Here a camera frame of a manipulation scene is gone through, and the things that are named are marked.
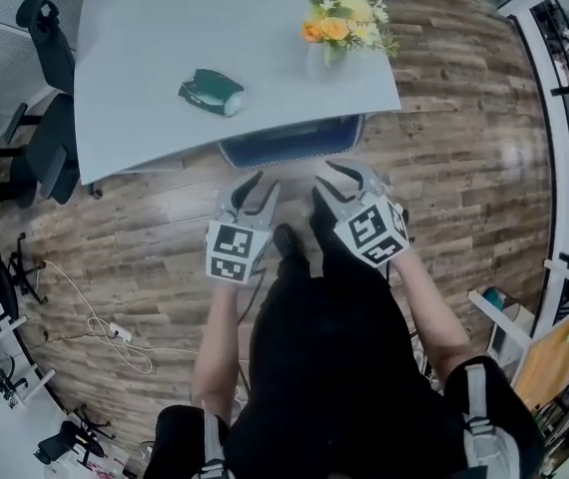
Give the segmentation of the person's right forearm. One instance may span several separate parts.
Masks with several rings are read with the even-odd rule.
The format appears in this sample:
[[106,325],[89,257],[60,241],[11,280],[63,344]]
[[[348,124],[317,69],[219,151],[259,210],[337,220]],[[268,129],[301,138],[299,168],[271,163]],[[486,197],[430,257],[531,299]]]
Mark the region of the person's right forearm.
[[444,387],[450,373],[474,356],[468,334],[414,250],[400,253],[392,262],[426,357]]

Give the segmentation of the white computer case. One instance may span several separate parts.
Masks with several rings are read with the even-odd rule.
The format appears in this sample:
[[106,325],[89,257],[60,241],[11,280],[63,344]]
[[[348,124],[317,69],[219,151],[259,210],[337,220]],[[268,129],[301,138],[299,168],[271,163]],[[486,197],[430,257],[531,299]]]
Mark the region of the white computer case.
[[492,309],[489,317],[494,323],[487,353],[502,367],[517,366],[531,335],[535,315],[520,303],[502,310]]

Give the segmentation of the black office chair with headrest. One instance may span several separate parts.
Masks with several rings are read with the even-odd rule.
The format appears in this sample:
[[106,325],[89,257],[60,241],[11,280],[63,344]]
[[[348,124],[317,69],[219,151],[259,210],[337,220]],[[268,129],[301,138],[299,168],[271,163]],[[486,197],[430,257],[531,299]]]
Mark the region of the black office chair with headrest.
[[59,10],[50,0],[24,0],[16,24],[28,31],[47,85],[58,91],[43,115],[19,119],[35,127],[26,148],[26,161],[41,185],[41,196],[66,204],[80,180],[74,74],[75,60],[59,23]]

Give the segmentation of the person's left forearm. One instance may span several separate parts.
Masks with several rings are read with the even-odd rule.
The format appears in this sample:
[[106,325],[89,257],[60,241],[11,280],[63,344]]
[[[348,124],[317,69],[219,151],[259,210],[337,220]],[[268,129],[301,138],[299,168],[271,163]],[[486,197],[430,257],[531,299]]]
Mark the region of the person's left forearm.
[[228,426],[240,368],[238,295],[237,284],[218,281],[214,285],[191,392],[194,406],[207,409]]

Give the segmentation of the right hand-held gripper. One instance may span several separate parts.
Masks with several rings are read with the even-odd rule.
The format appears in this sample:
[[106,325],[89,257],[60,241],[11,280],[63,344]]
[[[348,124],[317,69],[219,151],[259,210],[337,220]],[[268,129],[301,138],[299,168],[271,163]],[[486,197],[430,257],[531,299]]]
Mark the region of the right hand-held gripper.
[[329,181],[315,178],[314,188],[336,218],[334,233],[360,260],[380,267],[410,248],[404,209],[389,198],[389,186],[368,164],[326,160],[334,171],[357,183],[346,198]]

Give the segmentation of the yellow orange flower bouquet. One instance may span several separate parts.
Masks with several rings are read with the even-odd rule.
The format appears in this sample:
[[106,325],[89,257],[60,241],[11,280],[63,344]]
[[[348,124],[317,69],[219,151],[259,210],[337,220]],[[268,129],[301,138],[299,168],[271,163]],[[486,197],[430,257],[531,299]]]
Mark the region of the yellow orange flower bouquet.
[[383,0],[308,0],[303,39],[319,48],[321,64],[335,68],[349,52],[374,51],[394,57],[399,42],[389,28]]

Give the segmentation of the wooden desk with white legs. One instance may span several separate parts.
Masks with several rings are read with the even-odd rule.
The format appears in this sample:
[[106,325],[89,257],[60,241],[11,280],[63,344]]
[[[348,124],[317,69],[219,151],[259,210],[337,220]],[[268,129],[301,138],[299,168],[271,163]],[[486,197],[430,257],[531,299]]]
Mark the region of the wooden desk with white legs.
[[[562,289],[569,283],[569,256],[562,254],[558,259],[544,261],[549,271],[548,287]],[[497,309],[476,290],[468,292],[468,299],[489,317]],[[502,368],[511,385],[533,410],[550,402],[569,385],[569,313],[560,320],[554,315],[545,319],[535,315],[532,332],[526,338],[528,346],[517,366]]]

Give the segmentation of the green tissue pack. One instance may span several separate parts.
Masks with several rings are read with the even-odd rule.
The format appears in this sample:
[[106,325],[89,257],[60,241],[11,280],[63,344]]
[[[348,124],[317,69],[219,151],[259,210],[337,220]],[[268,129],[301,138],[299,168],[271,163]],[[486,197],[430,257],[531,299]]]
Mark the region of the green tissue pack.
[[244,105],[245,87],[228,76],[210,69],[197,69],[178,92],[188,104],[223,117],[232,117]]

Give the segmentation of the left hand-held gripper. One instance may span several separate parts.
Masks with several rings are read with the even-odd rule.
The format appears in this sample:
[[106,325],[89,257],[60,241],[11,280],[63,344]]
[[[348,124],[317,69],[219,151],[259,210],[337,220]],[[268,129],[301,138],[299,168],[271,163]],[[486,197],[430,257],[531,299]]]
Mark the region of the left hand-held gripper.
[[221,194],[220,209],[206,234],[206,274],[210,278],[247,284],[265,254],[273,235],[273,219],[281,191],[274,182],[255,211],[244,203],[263,171],[236,179]]

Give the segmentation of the person's black clothing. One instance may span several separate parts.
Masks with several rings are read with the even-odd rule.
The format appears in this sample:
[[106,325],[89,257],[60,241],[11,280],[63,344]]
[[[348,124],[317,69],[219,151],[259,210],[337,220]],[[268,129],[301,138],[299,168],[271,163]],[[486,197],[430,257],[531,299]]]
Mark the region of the person's black clothing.
[[542,437],[496,362],[473,352],[433,390],[382,274],[319,246],[321,276],[279,266],[245,409],[165,408],[144,479],[531,479]]

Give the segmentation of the blue bin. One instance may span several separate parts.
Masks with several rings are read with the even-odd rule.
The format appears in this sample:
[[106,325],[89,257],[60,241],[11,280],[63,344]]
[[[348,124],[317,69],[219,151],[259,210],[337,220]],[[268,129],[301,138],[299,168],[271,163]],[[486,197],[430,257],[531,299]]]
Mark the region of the blue bin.
[[508,295],[504,293],[502,290],[500,290],[498,287],[495,286],[487,287],[483,291],[482,296],[498,310],[500,311],[504,310]]

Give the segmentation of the white vase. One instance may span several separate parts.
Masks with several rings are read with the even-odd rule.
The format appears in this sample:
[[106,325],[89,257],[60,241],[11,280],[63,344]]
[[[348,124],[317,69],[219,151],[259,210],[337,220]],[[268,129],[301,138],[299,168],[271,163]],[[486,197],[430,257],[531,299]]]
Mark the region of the white vase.
[[347,54],[346,50],[328,43],[311,44],[306,55],[306,73],[321,82],[336,80],[344,70]]

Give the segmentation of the person's left black shoe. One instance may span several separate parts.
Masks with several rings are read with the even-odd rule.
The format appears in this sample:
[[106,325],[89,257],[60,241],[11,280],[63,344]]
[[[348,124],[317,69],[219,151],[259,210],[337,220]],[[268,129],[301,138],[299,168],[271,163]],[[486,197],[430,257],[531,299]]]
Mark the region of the person's left black shoe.
[[280,267],[308,269],[303,240],[289,224],[280,224],[274,231],[274,245],[281,257]]

